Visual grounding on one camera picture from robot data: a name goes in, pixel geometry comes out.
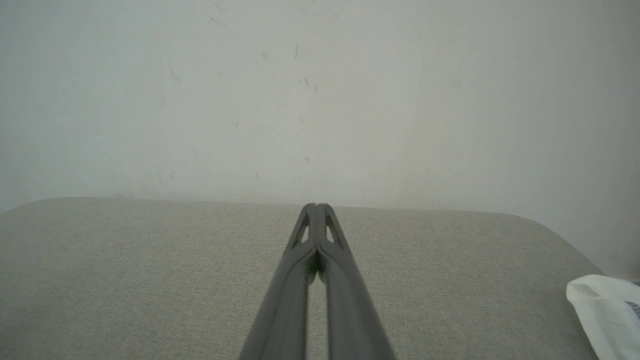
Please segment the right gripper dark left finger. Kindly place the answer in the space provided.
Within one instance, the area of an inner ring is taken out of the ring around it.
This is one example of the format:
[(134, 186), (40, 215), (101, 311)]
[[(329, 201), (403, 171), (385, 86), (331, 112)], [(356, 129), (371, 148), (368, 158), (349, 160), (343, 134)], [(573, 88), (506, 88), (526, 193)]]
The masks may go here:
[(303, 240), (311, 228), (315, 203), (302, 207), (240, 351), (240, 360), (304, 360), (307, 354), (307, 306), (314, 240)]

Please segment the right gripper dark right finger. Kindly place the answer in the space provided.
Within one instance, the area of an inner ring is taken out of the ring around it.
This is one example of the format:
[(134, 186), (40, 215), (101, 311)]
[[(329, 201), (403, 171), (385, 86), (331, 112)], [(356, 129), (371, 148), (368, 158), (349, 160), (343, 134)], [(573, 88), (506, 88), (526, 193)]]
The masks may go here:
[(374, 306), (349, 243), (331, 205), (320, 203), (318, 253), (324, 264), (327, 355), (330, 360), (395, 360), (393, 346)]

